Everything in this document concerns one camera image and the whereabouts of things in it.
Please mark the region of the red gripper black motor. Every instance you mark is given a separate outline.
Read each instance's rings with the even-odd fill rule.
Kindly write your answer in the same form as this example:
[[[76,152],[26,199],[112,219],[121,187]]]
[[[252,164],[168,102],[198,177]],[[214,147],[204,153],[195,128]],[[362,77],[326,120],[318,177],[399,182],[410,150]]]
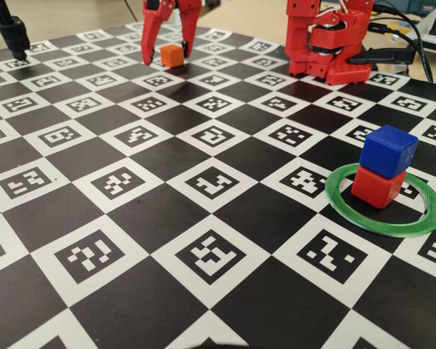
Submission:
[[[141,51],[145,65],[153,60],[154,44],[163,22],[167,21],[176,8],[173,0],[144,0]],[[189,58],[193,49],[195,31],[201,12],[201,0],[178,0],[177,8],[182,25],[182,48],[184,57]]]

